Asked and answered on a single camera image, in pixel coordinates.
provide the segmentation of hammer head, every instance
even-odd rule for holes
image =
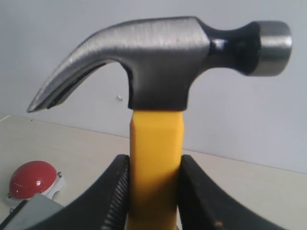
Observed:
[[[129,78],[129,108],[185,110],[189,88],[205,70],[236,69],[274,76],[290,57],[292,38],[282,22],[254,22],[232,31],[195,17],[130,21],[100,30],[53,71],[28,108],[61,104],[89,75],[119,62]]]

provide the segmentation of rust spot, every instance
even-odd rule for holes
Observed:
[[[221,221],[216,221],[216,222],[214,223],[214,226],[216,226],[216,227],[222,227],[222,226],[223,226],[223,223],[222,223]]]

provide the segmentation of red button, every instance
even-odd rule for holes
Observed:
[[[56,169],[45,161],[30,161],[20,166],[11,177],[10,195],[28,199],[49,189],[57,178]]]

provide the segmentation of beige table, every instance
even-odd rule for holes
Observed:
[[[251,210],[285,228],[307,229],[306,174],[183,152],[192,155],[216,183]],[[55,201],[67,205],[117,154],[128,153],[127,138],[0,114],[0,221],[10,209],[5,203],[10,176],[21,164],[43,160],[61,171],[67,184]]]

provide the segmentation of claw hammer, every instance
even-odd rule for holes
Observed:
[[[100,30],[53,71],[28,107],[49,109],[95,70],[119,62],[129,79],[129,230],[176,226],[177,178],[189,88],[204,71],[230,68],[246,76],[275,76],[292,48],[287,24],[252,22],[229,31],[197,17],[136,20]]]

